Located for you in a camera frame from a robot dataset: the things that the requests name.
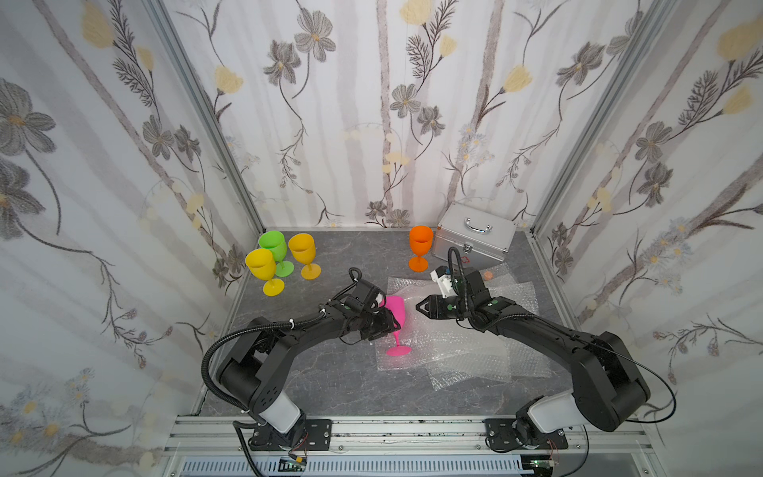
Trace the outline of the pink glass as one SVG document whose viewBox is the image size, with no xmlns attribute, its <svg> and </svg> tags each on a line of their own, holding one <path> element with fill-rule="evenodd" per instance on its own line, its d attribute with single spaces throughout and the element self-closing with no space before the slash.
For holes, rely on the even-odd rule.
<svg viewBox="0 0 763 477">
<path fill-rule="evenodd" d="M 389 295 L 385 301 L 385 308 L 393 314 L 393 319 L 395 320 L 395 330 L 393 330 L 395 346 L 387 350 L 387 355 L 392 358 L 409 355 L 412 351 L 411 347 L 401 343 L 401 331 L 403 331 L 403 327 L 405 327 L 405 319 L 407 319 L 407 314 L 405 313 L 405 300 L 397 295 Z"/>
</svg>

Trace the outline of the green plastic wine glass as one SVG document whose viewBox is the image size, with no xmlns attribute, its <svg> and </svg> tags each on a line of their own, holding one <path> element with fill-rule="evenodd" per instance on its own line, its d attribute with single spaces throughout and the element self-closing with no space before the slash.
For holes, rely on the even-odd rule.
<svg viewBox="0 0 763 477">
<path fill-rule="evenodd" d="M 275 274 L 279 278 L 290 276 L 294 272 L 294 264 L 286 259 L 288 247 L 284 234 L 280 231 L 269 231 L 258 238 L 260 248 L 269 250 L 276 262 Z"/>
</svg>

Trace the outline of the orange glass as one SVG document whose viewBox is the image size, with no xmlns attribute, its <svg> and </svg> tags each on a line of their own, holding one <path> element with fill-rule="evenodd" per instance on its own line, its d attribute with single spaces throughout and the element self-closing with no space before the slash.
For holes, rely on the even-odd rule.
<svg viewBox="0 0 763 477">
<path fill-rule="evenodd" d="M 428 268 L 425 256 L 429 253 L 434 239 L 434 232 L 426 226 L 417 226 L 409 233 L 409 245 L 413 258 L 409 260 L 409 268 L 414 272 L 424 272 Z"/>
</svg>

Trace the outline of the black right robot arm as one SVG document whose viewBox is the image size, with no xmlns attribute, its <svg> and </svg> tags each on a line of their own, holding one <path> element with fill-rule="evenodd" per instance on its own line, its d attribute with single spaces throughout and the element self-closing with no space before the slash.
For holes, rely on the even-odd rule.
<svg viewBox="0 0 763 477">
<path fill-rule="evenodd" d="M 510 447 L 539 446 L 567 427 L 592 425 L 612 432 L 651 397 L 651 390 L 623 341 L 610 332 L 576 331 L 546 320 L 516 301 L 492 296 L 478 271 L 452 278 L 439 268 L 451 292 L 429 295 L 415 305 L 430 320 L 466 320 L 472 329 L 518 341 L 560 364 L 572 388 L 538 397 L 516 414 Z"/>
</svg>

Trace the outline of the yellow glass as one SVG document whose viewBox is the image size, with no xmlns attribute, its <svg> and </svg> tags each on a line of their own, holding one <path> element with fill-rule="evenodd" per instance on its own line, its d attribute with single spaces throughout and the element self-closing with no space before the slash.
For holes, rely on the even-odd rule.
<svg viewBox="0 0 763 477">
<path fill-rule="evenodd" d="M 246 256 L 246 266 L 253 276 L 263 281 L 262 291 L 268 297 L 278 296 L 285 284 L 276 276 L 276 262 L 270 250 L 258 248 Z"/>
</svg>

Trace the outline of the clear bubble wrap sheet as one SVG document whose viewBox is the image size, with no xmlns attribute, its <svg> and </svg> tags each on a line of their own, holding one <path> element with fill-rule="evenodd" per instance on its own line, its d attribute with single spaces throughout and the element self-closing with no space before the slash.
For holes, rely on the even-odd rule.
<svg viewBox="0 0 763 477">
<path fill-rule="evenodd" d="M 491 280 L 486 280 L 484 278 L 485 271 L 492 272 L 494 277 Z M 506 264 L 500 264 L 499 266 L 493 266 L 492 268 L 481 270 L 480 274 L 482 275 L 486 288 L 488 288 L 489 285 L 520 283 L 513 276 L 510 268 Z M 415 279 L 402 277 L 391 277 L 387 281 L 387 294 L 403 294 L 405 297 L 420 295 L 429 296 L 431 294 L 441 295 L 437 285 L 432 281 L 431 278 Z"/>
<path fill-rule="evenodd" d="M 493 297 L 504 296 L 518 303 L 528 312 L 538 313 L 538 298 L 532 282 L 489 285 L 488 290 Z"/>
<path fill-rule="evenodd" d="M 405 370 L 450 358 L 470 350 L 466 330 L 450 321 L 429 320 L 407 310 L 401 331 L 374 342 L 379 371 Z"/>
<path fill-rule="evenodd" d="M 425 365 L 435 391 L 484 379 L 510 383 L 520 378 L 550 378 L 550 359 L 516 340 L 483 336 L 476 348 Z"/>
</svg>

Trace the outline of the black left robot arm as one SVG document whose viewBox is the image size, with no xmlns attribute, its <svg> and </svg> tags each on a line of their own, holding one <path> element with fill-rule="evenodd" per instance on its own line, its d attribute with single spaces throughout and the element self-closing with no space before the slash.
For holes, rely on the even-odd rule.
<svg viewBox="0 0 763 477">
<path fill-rule="evenodd" d="M 294 435 L 304 427 L 304 412 L 283 388 L 297 356 L 351 333 L 374 341 L 399 330 L 385 294 L 358 278 L 314 313 L 283 322 L 258 317 L 219 339 L 204 355 L 201 375 L 222 401 L 282 435 Z"/>
</svg>

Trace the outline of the amber glass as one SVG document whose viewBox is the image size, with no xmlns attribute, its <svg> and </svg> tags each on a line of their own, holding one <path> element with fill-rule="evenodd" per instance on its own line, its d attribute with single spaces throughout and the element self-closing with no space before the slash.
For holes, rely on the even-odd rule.
<svg viewBox="0 0 763 477">
<path fill-rule="evenodd" d="M 288 242 L 292 256 L 302 264 L 301 276 L 306 280 L 314 280 L 321 275 L 321 268 L 315 264 L 316 244 L 310 234 L 297 234 Z"/>
</svg>

